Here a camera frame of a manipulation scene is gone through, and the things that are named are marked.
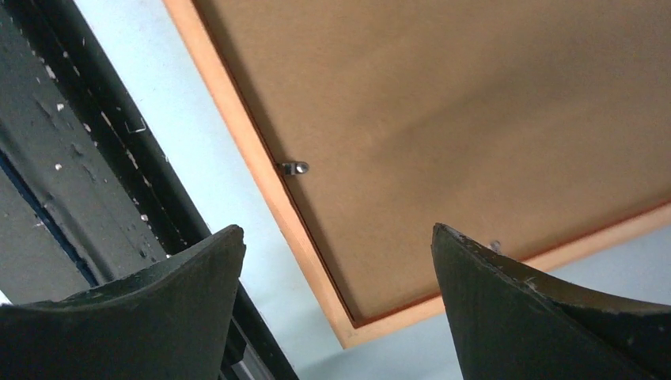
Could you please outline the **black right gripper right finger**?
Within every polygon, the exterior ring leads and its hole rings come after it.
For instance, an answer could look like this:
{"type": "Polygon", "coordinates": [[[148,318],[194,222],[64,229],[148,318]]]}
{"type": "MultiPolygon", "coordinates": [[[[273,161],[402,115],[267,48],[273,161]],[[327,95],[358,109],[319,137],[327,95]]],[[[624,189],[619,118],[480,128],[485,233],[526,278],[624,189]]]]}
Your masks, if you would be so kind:
{"type": "Polygon", "coordinates": [[[431,253],[464,378],[669,378],[669,306],[569,283],[442,223],[431,253]]]}

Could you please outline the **brown fibreboard backing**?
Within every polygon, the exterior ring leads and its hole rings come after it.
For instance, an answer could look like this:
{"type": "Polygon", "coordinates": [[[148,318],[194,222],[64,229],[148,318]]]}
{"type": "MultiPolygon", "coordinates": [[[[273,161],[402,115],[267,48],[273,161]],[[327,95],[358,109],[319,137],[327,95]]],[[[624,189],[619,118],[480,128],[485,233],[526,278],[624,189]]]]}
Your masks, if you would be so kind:
{"type": "Polygon", "coordinates": [[[523,260],[670,199],[667,1],[198,6],[356,321],[437,292],[437,222],[523,260]]]}

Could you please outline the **wooden picture frame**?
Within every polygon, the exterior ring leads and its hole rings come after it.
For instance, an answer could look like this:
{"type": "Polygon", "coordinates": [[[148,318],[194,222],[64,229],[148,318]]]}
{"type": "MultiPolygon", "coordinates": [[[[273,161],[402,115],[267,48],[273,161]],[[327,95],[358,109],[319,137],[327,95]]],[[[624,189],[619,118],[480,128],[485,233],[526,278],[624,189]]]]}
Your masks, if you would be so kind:
{"type": "MultiPolygon", "coordinates": [[[[210,38],[196,4],[193,1],[166,1],[164,5],[341,346],[352,348],[444,313],[442,298],[435,295],[362,325],[352,322],[309,232],[286,192],[277,165],[268,154],[234,81],[210,38]]],[[[663,203],[640,215],[626,218],[586,237],[536,255],[526,263],[535,269],[550,271],[669,224],[670,204],[663,203]]]]}

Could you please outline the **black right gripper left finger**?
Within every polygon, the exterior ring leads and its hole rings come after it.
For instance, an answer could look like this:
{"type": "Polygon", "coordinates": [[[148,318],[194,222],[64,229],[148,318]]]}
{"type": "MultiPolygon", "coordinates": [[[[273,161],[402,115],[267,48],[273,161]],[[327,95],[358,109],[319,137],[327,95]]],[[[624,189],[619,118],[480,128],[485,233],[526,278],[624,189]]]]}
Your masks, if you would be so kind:
{"type": "Polygon", "coordinates": [[[59,302],[1,308],[4,379],[216,379],[243,259],[236,225],[59,302]]]}

